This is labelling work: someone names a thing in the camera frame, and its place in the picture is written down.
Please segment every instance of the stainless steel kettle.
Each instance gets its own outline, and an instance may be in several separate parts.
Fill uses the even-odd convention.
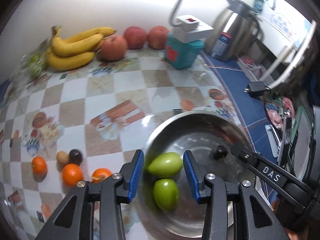
[[[213,23],[213,33],[205,41],[205,52],[220,61],[229,61],[234,54],[241,37],[249,31],[249,18],[256,24],[257,33],[250,45],[256,40],[260,25],[254,15],[253,8],[240,0],[227,0],[229,6],[224,9]]]

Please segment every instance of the label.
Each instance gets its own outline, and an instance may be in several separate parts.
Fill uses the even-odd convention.
[[[231,41],[231,36],[227,33],[222,33],[220,38],[217,40],[215,46],[212,49],[212,57],[214,55],[221,56],[228,47],[229,42]]]
[[[287,178],[278,174],[271,167],[265,165],[264,163],[259,163],[257,170],[264,174],[271,182],[277,184],[280,188],[283,188],[284,184],[287,182]]]
[[[178,52],[173,50],[171,46],[167,46],[167,54],[166,54],[167,59],[171,62],[175,62],[177,56],[178,56]]]
[[[254,5],[253,5],[254,12],[261,15],[265,3],[266,3],[266,0],[254,0]]]

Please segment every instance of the white wall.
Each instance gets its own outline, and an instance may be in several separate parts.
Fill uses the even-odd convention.
[[[23,0],[0,35],[0,84],[22,56],[50,37],[53,25],[62,25],[62,38],[78,32],[111,26],[123,31],[137,25],[150,30],[169,28],[168,16],[176,0]],[[287,0],[303,13],[300,0]],[[179,15],[191,14],[211,24],[227,6],[225,0],[184,0]]]

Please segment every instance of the red label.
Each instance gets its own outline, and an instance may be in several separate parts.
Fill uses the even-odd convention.
[[[228,33],[221,33],[221,35],[223,35],[223,36],[225,36],[225,37],[227,37],[227,38],[229,38],[229,39],[232,38]]]
[[[178,52],[167,46],[167,59],[174,62],[178,56]]]
[[[33,129],[32,132],[31,132],[31,134],[30,134],[30,136],[31,136],[31,137],[37,137],[37,134],[38,134],[37,130],[36,130],[36,129]]]

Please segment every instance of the printed illustration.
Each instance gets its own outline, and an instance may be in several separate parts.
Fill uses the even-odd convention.
[[[23,211],[24,206],[22,203],[22,199],[20,198],[20,195],[18,193],[18,191],[16,190],[15,192],[13,192],[9,197],[8,197],[8,201],[10,203],[13,203],[14,206],[19,210],[19,211]]]
[[[93,66],[86,66],[79,69],[73,69],[67,72],[67,80],[75,80],[79,78],[85,78],[88,76],[90,69],[92,69]]]
[[[5,107],[11,101],[11,99],[14,97],[14,95],[16,94],[16,89],[14,87],[11,87],[9,89],[10,86],[11,86],[11,84],[8,86],[8,89],[7,89],[6,93],[4,94],[3,100],[0,103],[0,109]]]
[[[20,133],[20,131],[17,129],[17,130],[15,130],[15,132],[14,132],[14,134],[13,134],[13,137],[12,137],[12,139],[14,140],[14,141],[17,141],[18,140],[18,138],[19,138],[19,133]]]
[[[183,100],[180,102],[180,104],[181,104],[181,107],[182,107],[182,109],[183,109],[184,111],[191,111],[191,110],[193,110],[194,107],[195,107],[191,101],[186,100],[186,99],[183,99]]]
[[[127,100],[93,118],[90,123],[104,140],[115,140],[127,125],[143,117],[145,114],[131,100]]]
[[[42,216],[44,216],[46,220],[48,220],[52,214],[50,207],[47,204],[41,205],[41,212],[42,212]]]
[[[206,108],[210,108],[211,111],[234,122],[236,112],[223,88],[218,87],[209,89],[208,96],[205,98],[205,103]]]
[[[137,53],[138,57],[159,57],[161,53],[163,55],[162,50],[154,50],[150,48],[139,49],[137,50]]]
[[[140,70],[138,58],[124,58],[117,62],[103,62],[94,68],[90,73],[94,77],[104,77],[110,73],[119,71],[135,71]]]
[[[0,145],[2,145],[4,142],[4,130],[2,129],[0,132]]]
[[[51,75],[48,75],[47,73],[43,74],[36,80],[32,81],[27,87],[26,90],[32,91],[33,89],[36,89],[40,84],[42,84],[44,81],[48,80]]]
[[[134,206],[124,204],[121,206],[122,211],[122,220],[124,224],[124,233],[127,234],[130,231],[130,228],[135,224],[139,223],[140,219],[139,216],[134,209]]]
[[[68,73],[63,73],[59,79],[65,79],[68,76]]]
[[[53,120],[54,117],[47,117],[44,112],[33,117],[30,135],[25,135],[21,140],[21,145],[27,148],[30,156],[36,155],[39,148],[52,148],[63,135],[63,125]]]

